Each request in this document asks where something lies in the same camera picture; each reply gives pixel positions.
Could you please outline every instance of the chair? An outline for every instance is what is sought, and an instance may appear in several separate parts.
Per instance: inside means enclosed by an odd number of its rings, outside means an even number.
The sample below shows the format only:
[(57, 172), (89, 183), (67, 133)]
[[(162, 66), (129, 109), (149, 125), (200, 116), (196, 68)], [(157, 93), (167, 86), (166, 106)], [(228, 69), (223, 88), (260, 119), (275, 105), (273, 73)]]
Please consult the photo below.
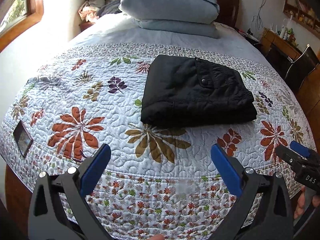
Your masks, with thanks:
[(304, 79), (316, 69), (319, 60), (311, 49), (310, 45), (302, 53), (302, 55), (292, 63), (284, 81), (287, 83), (292, 92), (296, 93), (300, 89)]

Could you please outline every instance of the metal screw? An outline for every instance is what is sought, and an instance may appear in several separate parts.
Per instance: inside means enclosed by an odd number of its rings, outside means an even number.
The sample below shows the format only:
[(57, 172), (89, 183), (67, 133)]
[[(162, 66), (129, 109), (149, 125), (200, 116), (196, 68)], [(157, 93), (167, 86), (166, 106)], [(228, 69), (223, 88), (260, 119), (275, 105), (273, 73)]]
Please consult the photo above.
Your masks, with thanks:
[(76, 167), (70, 167), (70, 168), (68, 169), (68, 173), (69, 173), (69, 174), (74, 174), (76, 171), (77, 171), (77, 168), (76, 168)]
[(276, 172), (276, 177), (277, 178), (282, 178), (282, 173), (281, 172)]
[(252, 173), (254, 173), (254, 169), (251, 167), (247, 167), (247, 168), (245, 168), (245, 172), (248, 174), (252, 174)]
[(39, 173), (39, 177), (40, 177), (40, 178), (43, 178), (46, 174), (47, 174), (47, 173), (46, 173), (45, 171), (41, 171), (41, 172)]

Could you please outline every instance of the bed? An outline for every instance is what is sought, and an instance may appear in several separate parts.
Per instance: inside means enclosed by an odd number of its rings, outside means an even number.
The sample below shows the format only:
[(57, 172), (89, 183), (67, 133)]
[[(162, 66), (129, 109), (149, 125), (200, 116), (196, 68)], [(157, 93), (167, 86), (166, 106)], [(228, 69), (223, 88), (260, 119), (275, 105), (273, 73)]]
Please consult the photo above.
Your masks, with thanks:
[[(108, 14), (28, 80), (0, 131), (0, 154), (8, 165), (8, 211), (24, 231), (39, 172), (61, 174), (102, 143), (111, 147), (112, 157), (86, 200), (117, 239), (157, 233), (170, 239), (202, 239), (212, 234), (236, 201), (211, 161), (215, 143), (258, 173), (282, 172), (290, 197), (299, 192), (293, 172), (274, 148), (295, 140), (316, 149), (308, 121), (281, 77), (232, 28), (239, 0), (218, 2), (226, 16), (215, 23), (220, 39), (145, 30), (130, 16)], [(200, 57), (238, 70), (255, 97), (257, 120), (178, 130), (142, 124), (144, 83), (159, 54)], [(34, 140), (26, 158), (12, 136), (19, 120)], [(149, 142), (155, 139), (160, 143), (151, 149)], [(165, 155), (160, 144), (172, 154)], [(245, 225), (253, 220), (260, 197)], [(68, 218), (75, 221), (67, 200), (61, 199)]]

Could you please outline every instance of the floral bedspread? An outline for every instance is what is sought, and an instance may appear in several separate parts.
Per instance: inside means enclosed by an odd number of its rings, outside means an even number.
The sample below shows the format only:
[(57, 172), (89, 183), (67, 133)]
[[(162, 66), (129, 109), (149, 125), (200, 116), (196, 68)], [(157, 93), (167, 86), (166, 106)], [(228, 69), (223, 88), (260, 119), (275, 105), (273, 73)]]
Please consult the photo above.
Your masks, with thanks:
[[(159, 54), (199, 57), (238, 70), (254, 94), (257, 119), (176, 130), (142, 124), (144, 85)], [(34, 140), (26, 158), (12, 135), (19, 120)], [(172, 240), (207, 238), (236, 200), (212, 163), (215, 143), (258, 173), (282, 172), (290, 196), (300, 186), (275, 147), (295, 140), (315, 149), (302, 109), (271, 67), (196, 49), (132, 43), (81, 46), (48, 61), (18, 93), (0, 133), (1, 155), (30, 190), (40, 171), (61, 174), (108, 144), (111, 160), (86, 200), (119, 239), (157, 233)], [(65, 196), (62, 201), (75, 219)]]

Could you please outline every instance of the phone screen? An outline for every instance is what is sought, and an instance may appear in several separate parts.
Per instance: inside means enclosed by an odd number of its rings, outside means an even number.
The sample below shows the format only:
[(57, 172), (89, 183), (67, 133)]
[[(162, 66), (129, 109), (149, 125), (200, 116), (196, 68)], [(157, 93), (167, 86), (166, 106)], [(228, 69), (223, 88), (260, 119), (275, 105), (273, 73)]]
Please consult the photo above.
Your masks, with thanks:
[(31, 147), (33, 139), (24, 127), (21, 120), (19, 121), (17, 127), (14, 129), (13, 136), (21, 152), (21, 155), (25, 158), (29, 148)]

